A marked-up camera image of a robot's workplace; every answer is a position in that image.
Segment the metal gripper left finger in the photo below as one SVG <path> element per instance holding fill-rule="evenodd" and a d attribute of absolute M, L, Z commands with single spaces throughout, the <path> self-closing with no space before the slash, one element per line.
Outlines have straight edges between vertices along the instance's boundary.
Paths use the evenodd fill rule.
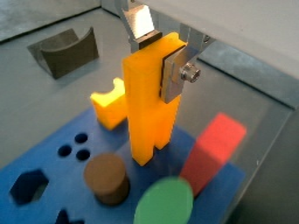
<path fill-rule="evenodd" d="M 155 29 L 150 7 L 136 0 L 115 0 L 117 15 L 128 34 L 131 52 L 142 50 L 163 37 Z"/>

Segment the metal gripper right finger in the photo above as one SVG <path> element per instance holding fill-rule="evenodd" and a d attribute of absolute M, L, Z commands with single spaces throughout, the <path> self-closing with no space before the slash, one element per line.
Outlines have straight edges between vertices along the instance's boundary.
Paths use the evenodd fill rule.
<path fill-rule="evenodd" d="M 186 81 L 194 83 L 199 79 L 202 70 L 195 66 L 195 60 L 215 38 L 180 24 L 179 40 L 186 42 L 184 46 L 163 58 L 160 98 L 164 103 L 182 94 Z"/>

